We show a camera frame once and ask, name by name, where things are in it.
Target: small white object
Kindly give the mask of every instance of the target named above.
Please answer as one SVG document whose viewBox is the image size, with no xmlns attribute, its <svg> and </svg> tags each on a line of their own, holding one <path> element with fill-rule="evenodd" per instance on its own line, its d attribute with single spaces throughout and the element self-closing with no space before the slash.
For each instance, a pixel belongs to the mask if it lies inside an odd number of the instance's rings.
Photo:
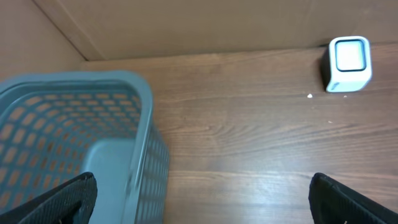
<svg viewBox="0 0 398 224">
<path fill-rule="evenodd" d="M 322 60 L 322 67 L 328 66 L 322 68 L 328 92 L 358 91 L 372 78 L 370 43 L 364 37 L 333 39 Z"/>
</svg>

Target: brown wall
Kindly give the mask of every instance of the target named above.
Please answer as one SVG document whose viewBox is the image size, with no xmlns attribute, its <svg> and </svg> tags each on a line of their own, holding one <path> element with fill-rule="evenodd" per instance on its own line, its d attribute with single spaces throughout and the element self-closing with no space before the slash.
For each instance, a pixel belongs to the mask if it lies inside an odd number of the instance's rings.
<svg viewBox="0 0 398 224">
<path fill-rule="evenodd" d="M 90 60 L 398 41 L 397 0 L 35 0 Z"/>
<path fill-rule="evenodd" d="M 83 57 L 30 0 L 0 7 L 0 80 L 31 72 L 78 70 Z"/>
</svg>

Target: basket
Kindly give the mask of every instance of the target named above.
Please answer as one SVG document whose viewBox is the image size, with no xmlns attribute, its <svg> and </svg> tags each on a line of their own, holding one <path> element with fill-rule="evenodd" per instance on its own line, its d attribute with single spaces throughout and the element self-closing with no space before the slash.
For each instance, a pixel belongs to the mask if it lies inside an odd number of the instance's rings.
<svg viewBox="0 0 398 224">
<path fill-rule="evenodd" d="M 90 223 L 162 221 L 169 151 L 134 73 L 25 75 L 0 85 L 0 213 L 90 171 Z"/>
</svg>

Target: small box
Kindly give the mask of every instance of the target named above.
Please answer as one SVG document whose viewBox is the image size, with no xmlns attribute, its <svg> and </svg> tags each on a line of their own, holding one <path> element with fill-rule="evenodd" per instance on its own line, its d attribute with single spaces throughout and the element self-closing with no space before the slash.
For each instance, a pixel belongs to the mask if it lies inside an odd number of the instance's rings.
<svg viewBox="0 0 398 224">
<path fill-rule="evenodd" d="M 369 41 L 360 36 L 333 39 L 323 54 L 321 72 L 328 92 L 361 90 L 372 78 Z"/>
</svg>

